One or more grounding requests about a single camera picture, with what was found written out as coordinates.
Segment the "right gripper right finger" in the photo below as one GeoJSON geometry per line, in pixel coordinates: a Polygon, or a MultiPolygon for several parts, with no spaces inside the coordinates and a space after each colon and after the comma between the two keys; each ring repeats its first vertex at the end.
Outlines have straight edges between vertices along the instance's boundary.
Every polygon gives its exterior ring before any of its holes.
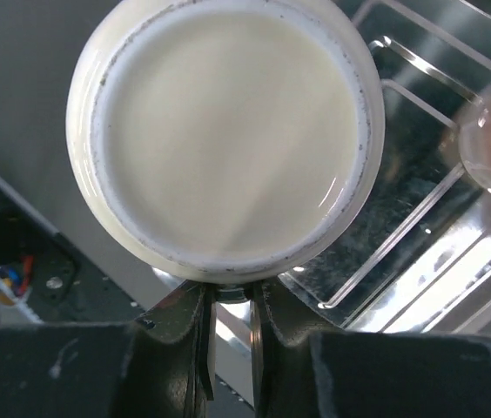
{"type": "Polygon", "coordinates": [[[277,280],[251,299],[258,417],[491,417],[491,338],[344,331],[277,280]]]}

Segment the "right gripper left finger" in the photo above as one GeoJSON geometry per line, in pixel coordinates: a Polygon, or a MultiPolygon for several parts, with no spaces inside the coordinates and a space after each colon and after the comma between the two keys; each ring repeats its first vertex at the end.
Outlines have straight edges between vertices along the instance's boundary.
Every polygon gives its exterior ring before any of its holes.
{"type": "Polygon", "coordinates": [[[186,282],[135,320],[0,327],[0,417],[203,417],[215,295],[186,282]]]}

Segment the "cream white mug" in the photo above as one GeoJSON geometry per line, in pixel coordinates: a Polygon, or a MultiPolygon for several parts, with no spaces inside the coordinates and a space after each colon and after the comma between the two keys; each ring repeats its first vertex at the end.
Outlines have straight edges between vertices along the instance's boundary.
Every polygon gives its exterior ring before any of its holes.
{"type": "Polygon", "coordinates": [[[380,79],[330,1],[123,1],[77,61],[72,171],[150,266],[243,284],[326,250],[373,188],[380,79]]]}

